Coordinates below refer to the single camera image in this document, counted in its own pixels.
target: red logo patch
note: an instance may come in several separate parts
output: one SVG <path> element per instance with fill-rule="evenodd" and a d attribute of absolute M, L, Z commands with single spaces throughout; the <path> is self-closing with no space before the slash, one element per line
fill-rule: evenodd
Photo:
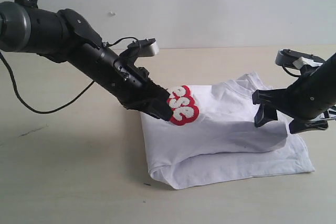
<path fill-rule="evenodd" d="M 191 96 L 188 86 L 179 86 L 168 89 L 171 94 L 168 104 L 173 110 L 173 116 L 170 121 L 178 126 L 194 122 L 199 115 L 199 109 L 195 105 L 195 100 Z"/>

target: beige tabletop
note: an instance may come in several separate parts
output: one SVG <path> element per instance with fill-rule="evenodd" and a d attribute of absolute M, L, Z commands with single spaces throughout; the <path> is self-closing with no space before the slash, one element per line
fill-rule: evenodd
<path fill-rule="evenodd" d="M 281 48 L 324 59 L 336 52 L 336 46 L 171 49 L 136 64 L 165 88 L 251 71 L 284 88 L 295 78 L 274 63 Z M 5 56 L 22 97 L 40 110 L 63 105 L 90 82 L 68 63 Z M 314 173 L 173 190 L 148 175 L 139 113 L 125 110 L 97 84 L 50 115 L 18 102 L 2 64 L 0 87 L 1 224 L 336 222 L 336 122 L 327 131 L 302 134 Z"/>

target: robotic arm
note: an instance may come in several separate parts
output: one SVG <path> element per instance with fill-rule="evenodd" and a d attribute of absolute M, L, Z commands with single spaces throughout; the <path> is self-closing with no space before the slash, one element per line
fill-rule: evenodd
<path fill-rule="evenodd" d="M 298 79 L 286 89 L 257 90 L 253 104 L 260 104 L 255 126 L 278 120 L 277 110 L 293 118 L 291 134 L 312 130 L 326 130 L 329 120 L 336 120 L 336 54 L 327 61 L 314 56 L 280 50 L 276 64 Z M 298 69 L 296 76 L 286 68 Z"/>
<path fill-rule="evenodd" d="M 103 42 L 89 23 L 72 9 L 57 13 L 39 9 L 37 0 L 0 3 L 0 50 L 30 52 L 56 62 L 69 62 L 113 94 L 131 110 L 169 121 L 173 112 L 169 93 L 135 67 L 138 57 L 158 52 L 155 39 L 137 40 L 119 56 Z"/>

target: white wall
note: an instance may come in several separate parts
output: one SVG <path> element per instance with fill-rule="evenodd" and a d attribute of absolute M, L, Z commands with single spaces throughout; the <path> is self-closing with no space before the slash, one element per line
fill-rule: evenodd
<path fill-rule="evenodd" d="M 333 44 L 336 38 L 336 0 L 39 0 L 39 6 L 75 9 L 110 42 L 155 37 L 161 48 Z"/>

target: folded t-shirt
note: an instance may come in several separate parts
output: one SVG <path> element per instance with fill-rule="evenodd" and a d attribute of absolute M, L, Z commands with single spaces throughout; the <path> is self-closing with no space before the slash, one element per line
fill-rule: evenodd
<path fill-rule="evenodd" d="M 215 85 L 169 89 L 169 122 L 141 113 L 150 176 L 182 189 L 313 171 L 303 140 L 288 134 L 281 113 L 279 121 L 254 126 L 258 105 L 251 95 L 269 88 L 253 72 Z"/>

